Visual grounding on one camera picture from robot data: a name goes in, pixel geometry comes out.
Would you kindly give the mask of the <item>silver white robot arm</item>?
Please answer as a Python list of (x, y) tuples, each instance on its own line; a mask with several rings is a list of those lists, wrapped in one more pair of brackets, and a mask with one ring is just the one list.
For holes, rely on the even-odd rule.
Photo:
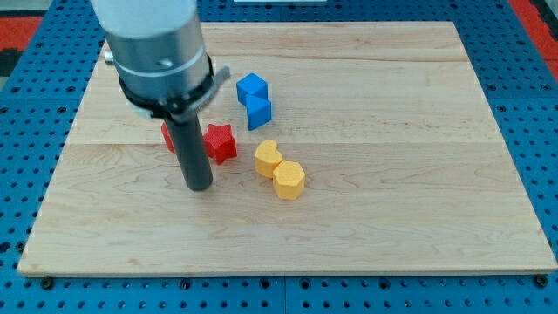
[(92, 0), (126, 98), (183, 123), (208, 105), (230, 70), (215, 71), (195, 0)]

